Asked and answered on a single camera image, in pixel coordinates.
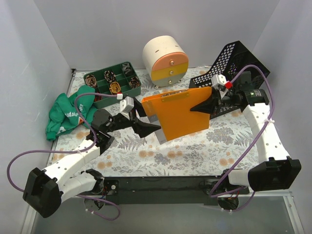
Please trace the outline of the orange folder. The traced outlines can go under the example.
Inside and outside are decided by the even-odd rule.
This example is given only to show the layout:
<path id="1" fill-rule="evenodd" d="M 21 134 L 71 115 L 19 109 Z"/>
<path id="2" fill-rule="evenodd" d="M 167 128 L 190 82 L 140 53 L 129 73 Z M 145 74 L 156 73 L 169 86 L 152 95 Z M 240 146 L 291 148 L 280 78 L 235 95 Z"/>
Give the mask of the orange folder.
<path id="1" fill-rule="evenodd" d="M 212 94 L 211 87 L 191 88 L 145 97 L 141 104 L 160 144 L 209 128 L 210 114 L 191 111 Z"/>

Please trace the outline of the grey bottom drawer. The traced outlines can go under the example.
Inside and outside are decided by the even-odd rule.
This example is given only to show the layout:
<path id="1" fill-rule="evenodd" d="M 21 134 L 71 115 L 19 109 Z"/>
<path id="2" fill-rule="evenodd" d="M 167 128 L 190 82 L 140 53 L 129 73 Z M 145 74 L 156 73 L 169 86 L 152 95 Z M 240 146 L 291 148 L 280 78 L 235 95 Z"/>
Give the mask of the grey bottom drawer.
<path id="1" fill-rule="evenodd" d="M 178 75 L 173 75 L 165 78 L 161 78 L 159 80 L 152 80 L 152 83 L 158 87 L 167 87 L 178 82 L 181 82 L 182 78 L 185 76 L 186 73 L 181 73 Z"/>

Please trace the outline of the yellow drawer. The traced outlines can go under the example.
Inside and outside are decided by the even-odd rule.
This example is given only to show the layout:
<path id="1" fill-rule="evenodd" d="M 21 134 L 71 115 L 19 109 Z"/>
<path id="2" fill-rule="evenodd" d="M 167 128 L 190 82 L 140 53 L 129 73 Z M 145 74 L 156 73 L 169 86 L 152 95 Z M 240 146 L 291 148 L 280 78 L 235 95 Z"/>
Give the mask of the yellow drawer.
<path id="1" fill-rule="evenodd" d="M 188 70 L 188 63 L 182 63 L 179 65 L 170 66 L 167 68 L 152 71 L 150 76 L 153 81 L 161 80 L 165 78 L 171 78 L 173 76 L 184 76 Z"/>

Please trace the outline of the cream round drawer cabinet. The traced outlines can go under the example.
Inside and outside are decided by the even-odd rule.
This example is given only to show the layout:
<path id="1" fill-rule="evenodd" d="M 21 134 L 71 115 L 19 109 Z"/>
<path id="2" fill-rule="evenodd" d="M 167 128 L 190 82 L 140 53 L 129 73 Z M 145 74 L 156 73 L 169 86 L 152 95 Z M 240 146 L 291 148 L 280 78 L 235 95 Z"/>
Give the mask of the cream round drawer cabinet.
<path id="1" fill-rule="evenodd" d="M 177 41 L 171 36 L 159 36 L 147 42 L 143 48 L 142 60 L 149 76 L 152 72 L 153 64 L 160 57 L 175 52 L 185 53 L 184 50 L 178 45 Z"/>

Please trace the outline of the orange drawer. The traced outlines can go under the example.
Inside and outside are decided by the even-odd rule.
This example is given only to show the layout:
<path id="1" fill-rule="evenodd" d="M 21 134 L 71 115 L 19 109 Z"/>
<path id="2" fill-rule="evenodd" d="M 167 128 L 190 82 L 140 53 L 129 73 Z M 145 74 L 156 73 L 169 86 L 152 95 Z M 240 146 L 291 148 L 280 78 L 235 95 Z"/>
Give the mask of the orange drawer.
<path id="1" fill-rule="evenodd" d="M 188 63 L 189 59 L 185 53 L 175 52 L 160 57 L 152 66 L 152 71 L 165 69 L 171 66 Z"/>

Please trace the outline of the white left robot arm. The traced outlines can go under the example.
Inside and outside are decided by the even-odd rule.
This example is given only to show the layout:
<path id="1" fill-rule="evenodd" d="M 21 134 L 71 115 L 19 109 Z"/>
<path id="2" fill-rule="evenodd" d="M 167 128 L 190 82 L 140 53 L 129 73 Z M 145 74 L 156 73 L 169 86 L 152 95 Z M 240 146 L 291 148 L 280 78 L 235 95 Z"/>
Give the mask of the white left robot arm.
<path id="1" fill-rule="evenodd" d="M 111 132 L 126 128 L 144 138 L 159 130 L 159 125 L 143 122 L 140 116 L 146 113 L 135 98 L 126 97 L 120 101 L 120 113 L 113 116 L 105 109 L 98 109 L 91 122 L 86 139 L 69 154 L 44 169 L 35 168 L 28 176 L 23 199 L 42 217 L 56 212 L 61 203 L 84 192 L 98 195 L 104 188 L 103 175 L 89 169 L 75 176 L 85 164 L 104 153 L 113 143 Z"/>

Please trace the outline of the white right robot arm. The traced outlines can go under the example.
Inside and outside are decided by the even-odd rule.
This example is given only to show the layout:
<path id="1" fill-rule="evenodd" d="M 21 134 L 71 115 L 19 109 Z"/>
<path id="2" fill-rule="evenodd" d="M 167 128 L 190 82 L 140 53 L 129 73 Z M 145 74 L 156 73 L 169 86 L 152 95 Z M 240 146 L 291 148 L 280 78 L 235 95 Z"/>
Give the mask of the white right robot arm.
<path id="1" fill-rule="evenodd" d="M 209 72 L 191 79 L 192 88 L 212 88 L 211 97 L 193 107 L 192 111 L 216 117 L 225 108 L 237 107 L 248 121 L 254 136 L 242 156 L 211 188 L 211 197 L 218 196 L 218 188 L 226 194 L 244 187 L 250 187 L 254 192 L 286 190 L 302 168 L 300 161 L 291 158 L 279 138 L 272 119 L 275 102 L 271 91 L 265 92 L 254 84 L 252 70 L 257 69 L 255 66 L 246 66 L 234 73 L 232 80 L 228 80 L 223 74 Z M 253 146 L 257 147 L 259 164 L 251 169 L 236 169 Z"/>

